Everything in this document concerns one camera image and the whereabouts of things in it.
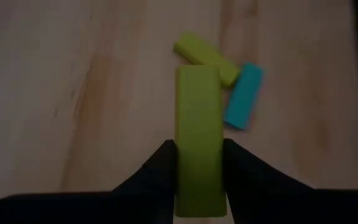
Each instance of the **wooden surface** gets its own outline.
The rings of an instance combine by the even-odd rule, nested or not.
[[[350,1],[0,0],[0,197],[113,189],[173,138],[183,30],[265,71],[250,128],[225,137],[313,187],[358,189]]]

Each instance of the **lime green block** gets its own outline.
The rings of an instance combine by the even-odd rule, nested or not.
[[[191,32],[184,32],[175,43],[174,49],[193,64],[213,65],[219,68],[219,75],[223,86],[231,86],[238,74],[239,69],[221,54],[207,41],[199,38]]]
[[[223,217],[223,116],[218,70],[181,66],[176,80],[178,183],[175,215]]]

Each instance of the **yellow-green block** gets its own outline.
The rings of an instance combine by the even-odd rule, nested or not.
[[[194,33],[182,33],[178,42],[175,43],[174,49],[193,64],[218,67],[222,86],[231,86],[240,72],[232,62],[226,60],[211,44]]]
[[[216,67],[185,65],[177,71],[178,182],[175,215],[223,217],[223,116]]]

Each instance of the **cyan block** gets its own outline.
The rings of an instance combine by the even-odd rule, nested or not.
[[[226,123],[239,129],[247,127],[262,83],[262,76],[262,69],[256,65],[247,63],[243,66],[224,114]]]

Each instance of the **foam block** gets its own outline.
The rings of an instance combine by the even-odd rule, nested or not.
[[[224,59],[211,44],[194,33],[182,33],[174,49],[193,64],[218,67],[222,86],[231,86],[238,76],[239,69],[233,63]]]
[[[224,114],[226,123],[239,129],[247,127],[262,83],[262,74],[262,69],[253,64],[243,66]]]
[[[177,71],[178,182],[175,215],[223,217],[223,117],[216,67],[185,65]]]

